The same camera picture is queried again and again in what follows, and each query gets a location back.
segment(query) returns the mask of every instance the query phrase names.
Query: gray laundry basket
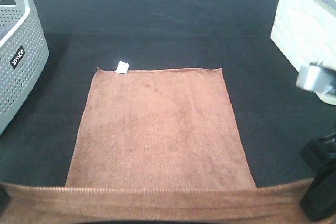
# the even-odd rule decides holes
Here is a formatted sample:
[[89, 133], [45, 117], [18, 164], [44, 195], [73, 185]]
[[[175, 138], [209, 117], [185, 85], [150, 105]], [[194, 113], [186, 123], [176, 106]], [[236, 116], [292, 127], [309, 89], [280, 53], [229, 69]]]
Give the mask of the gray laundry basket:
[[0, 4], [0, 134], [40, 76], [49, 51], [33, 0]]

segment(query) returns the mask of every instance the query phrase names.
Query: brown towel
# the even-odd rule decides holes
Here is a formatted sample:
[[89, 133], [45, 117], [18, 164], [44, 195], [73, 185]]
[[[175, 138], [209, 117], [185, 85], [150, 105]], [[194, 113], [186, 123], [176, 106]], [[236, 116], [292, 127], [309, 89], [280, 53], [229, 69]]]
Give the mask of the brown towel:
[[299, 206], [310, 182], [255, 187], [220, 69], [99, 69], [66, 186], [0, 183], [11, 197], [0, 223], [310, 223]]

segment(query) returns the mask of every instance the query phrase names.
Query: basket label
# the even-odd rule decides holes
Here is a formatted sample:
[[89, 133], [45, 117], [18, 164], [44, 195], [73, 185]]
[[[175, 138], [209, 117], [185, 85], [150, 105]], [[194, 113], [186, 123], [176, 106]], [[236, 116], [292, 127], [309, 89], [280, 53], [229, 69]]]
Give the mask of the basket label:
[[11, 62], [10, 65], [12, 66], [13, 69], [15, 69], [16, 66], [19, 64], [23, 55], [25, 55], [25, 50], [23, 49], [23, 46], [21, 45], [18, 51], [14, 54], [13, 58], [10, 61]]

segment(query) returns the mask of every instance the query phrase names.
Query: white label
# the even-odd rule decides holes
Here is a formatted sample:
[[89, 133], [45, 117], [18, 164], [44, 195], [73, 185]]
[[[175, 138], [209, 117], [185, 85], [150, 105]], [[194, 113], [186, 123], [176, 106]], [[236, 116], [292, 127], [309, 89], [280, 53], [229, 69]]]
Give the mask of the white label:
[[117, 66], [117, 69], [115, 70], [116, 73], [127, 73], [128, 67], [130, 65], [123, 62], [123, 61], [119, 61], [119, 64]]

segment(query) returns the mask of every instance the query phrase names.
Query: black table surface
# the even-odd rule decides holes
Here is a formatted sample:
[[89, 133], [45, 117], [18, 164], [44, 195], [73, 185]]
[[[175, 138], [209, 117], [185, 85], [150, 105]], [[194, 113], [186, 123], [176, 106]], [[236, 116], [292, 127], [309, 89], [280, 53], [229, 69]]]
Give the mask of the black table surface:
[[270, 39], [278, 0], [34, 0], [50, 50], [0, 137], [0, 180], [63, 186], [92, 77], [100, 67], [223, 67], [258, 187], [312, 177], [299, 156], [334, 130], [336, 107], [295, 87]]

